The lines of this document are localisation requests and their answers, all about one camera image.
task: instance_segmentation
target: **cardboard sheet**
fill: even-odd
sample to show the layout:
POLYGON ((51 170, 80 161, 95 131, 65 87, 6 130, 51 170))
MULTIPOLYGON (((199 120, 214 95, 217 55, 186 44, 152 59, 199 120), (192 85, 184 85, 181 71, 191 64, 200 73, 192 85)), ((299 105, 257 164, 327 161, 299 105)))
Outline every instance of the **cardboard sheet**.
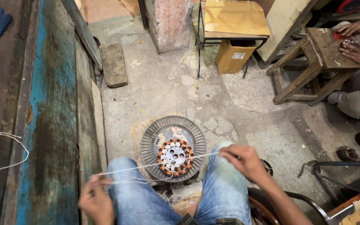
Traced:
POLYGON ((205 31, 270 35, 262 7, 253 1, 207 0, 205 31))

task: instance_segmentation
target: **metal stand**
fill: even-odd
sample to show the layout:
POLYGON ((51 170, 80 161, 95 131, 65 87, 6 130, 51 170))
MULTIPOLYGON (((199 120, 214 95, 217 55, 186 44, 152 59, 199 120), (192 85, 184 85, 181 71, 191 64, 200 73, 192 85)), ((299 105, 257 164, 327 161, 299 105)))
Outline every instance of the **metal stand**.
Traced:
MULTIPOLYGON (((262 45, 264 45, 267 41, 267 39, 269 38, 269 36, 262 37, 262 36, 257 36, 257 37, 210 37, 210 38, 206 38, 204 35, 204 38, 202 40, 201 43, 201 38, 200 38, 200 21, 202 20, 203 23, 203 33, 205 32, 205 26, 204 26, 204 18, 202 17, 202 6, 201 6, 201 1, 200 1, 200 8, 198 10, 198 36, 197 39, 195 40, 195 45, 198 46, 198 74, 197 74, 197 79, 200 78, 200 69, 201 69, 201 50, 204 49, 205 44, 220 44, 220 42, 209 42, 209 40, 262 40, 262 43, 256 48, 259 49, 260 47, 262 47, 262 45)), ((247 70, 248 70, 248 61, 246 62, 246 67, 245 67, 245 71, 244 71, 244 75, 243 75, 243 79, 245 78, 245 75, 247 74, 247 70)))
POLYGON ((356 162, 318 162, 318 163, 315 163, 313 165, 313 168, 312 168, 313 174, 316 176, 316 178, 318 179, 320 184, 323 186, 323 189, 326 191, 326 193, 328 194, 328 196, 331 198, 332 202, 335 205, 339 205, 342 202, 340 202, 338 200, 338 198, 336 197, 336 195, 333 192, 330 191, 329 186, 326 184, 326 182, 323 180, 323 178, 327 179, 327 180, 329 180, 331 182, 334 182, 336 184, 339 184, 339 185, 341 185, 343 187, 349 188, 349 189, 351 189, 353 191, 360 192, 360 190, 357 190, 357 189, 355 189, 353 187, 350 187, 348 185, 339 183, 337 181, 333 181, 328 177, 320 175, 320 167, 321 166, 360 166, 360 161, 356 161, 356 162))

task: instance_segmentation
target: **knee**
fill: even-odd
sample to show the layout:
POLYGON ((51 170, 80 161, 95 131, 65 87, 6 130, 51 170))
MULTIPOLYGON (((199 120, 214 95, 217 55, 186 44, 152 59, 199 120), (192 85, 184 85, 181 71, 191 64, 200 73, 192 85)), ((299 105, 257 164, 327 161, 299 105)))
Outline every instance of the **knee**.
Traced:
POLYGON ((228 146, 230 146, 231 144, 233 144, 233 142, 231 142, 231 141, 221 141, 221 142, 219 142, 219 144, 218 144, 217 146, 215 146, 215 147, 212 149, 212 152, 217 152, 217 151, 219 151, 221 148, 228 147, 228 146))
POLYGON ((119 157, 109 163, 106 172, 114 172, 134 167, 137 167, 137 163, 134 160, 127 157, 119 157))

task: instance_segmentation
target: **brick pillar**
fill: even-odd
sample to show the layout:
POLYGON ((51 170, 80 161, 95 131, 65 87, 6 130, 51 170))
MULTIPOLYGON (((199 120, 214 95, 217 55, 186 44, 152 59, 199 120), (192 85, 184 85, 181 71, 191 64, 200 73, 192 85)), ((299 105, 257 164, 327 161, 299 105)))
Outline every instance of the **brick pillar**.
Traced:
POLYGON ((188 47, 193 0, 145 0, 150 34, 158 54, 188 47))

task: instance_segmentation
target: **blue painted wood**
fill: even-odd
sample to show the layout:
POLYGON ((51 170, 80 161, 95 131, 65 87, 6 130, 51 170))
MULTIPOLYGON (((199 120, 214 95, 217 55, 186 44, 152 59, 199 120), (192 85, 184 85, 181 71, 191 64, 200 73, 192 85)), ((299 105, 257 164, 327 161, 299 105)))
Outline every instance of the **blue painted wood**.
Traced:
POLYGON ((41 0, 16 224, 78 224, 74 23, 61 0, 41 0))

